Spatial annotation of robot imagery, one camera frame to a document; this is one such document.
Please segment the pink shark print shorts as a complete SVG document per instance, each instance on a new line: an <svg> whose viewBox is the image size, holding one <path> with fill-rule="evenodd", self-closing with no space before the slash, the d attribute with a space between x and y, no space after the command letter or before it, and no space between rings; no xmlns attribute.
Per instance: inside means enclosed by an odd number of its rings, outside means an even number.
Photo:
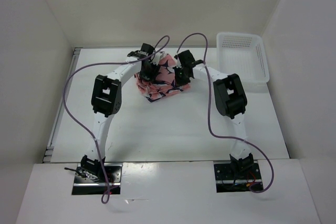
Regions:
<svg viewBox="0 0 336 224"><path fill-rule="evenodd" d="M134 75L136 86L149 102L155 102L191 88L190 84L180 87L175 86L175 74L173 68L176 67L176 64L170 54L166 53L165 57L160 60L158 65L160 66L159 73L153 82L141 80L139 73Z"/></svg>

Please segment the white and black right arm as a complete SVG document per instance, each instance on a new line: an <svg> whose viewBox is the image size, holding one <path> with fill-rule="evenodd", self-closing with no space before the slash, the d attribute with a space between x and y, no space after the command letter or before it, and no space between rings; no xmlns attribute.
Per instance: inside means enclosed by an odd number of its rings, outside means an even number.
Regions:
<svg viewBox="0 0 336 224"><path fill-rule="evenodd" d="M177 61L175 71L176 84L188 84L191 79L208 82L209 102L214 97L218 113L232 124L234 143L230 149L230 172L235 178L243 178L254 163L253 155L247 144L244 114L247 97L237 74L225 74L195 60L189 50L183 51L174 59Z"/></svg>

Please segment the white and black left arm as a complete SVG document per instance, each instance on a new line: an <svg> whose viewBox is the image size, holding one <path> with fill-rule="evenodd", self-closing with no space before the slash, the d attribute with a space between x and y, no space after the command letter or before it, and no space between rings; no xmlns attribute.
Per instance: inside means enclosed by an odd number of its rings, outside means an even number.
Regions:
<svg viewBox="0 0 336 224"><path fill-rule="evenodd" d="M95 78L91 105L95 114L92 133L94 143L83 156L80 167L85 176L93 182L105 181L106 141L111 121L122 104L122 87L142 69L150 69L151 58L145 57L154 53L154 47L143 43L141 49L127 55L126 61L107 75L97 75Z"/></svg>

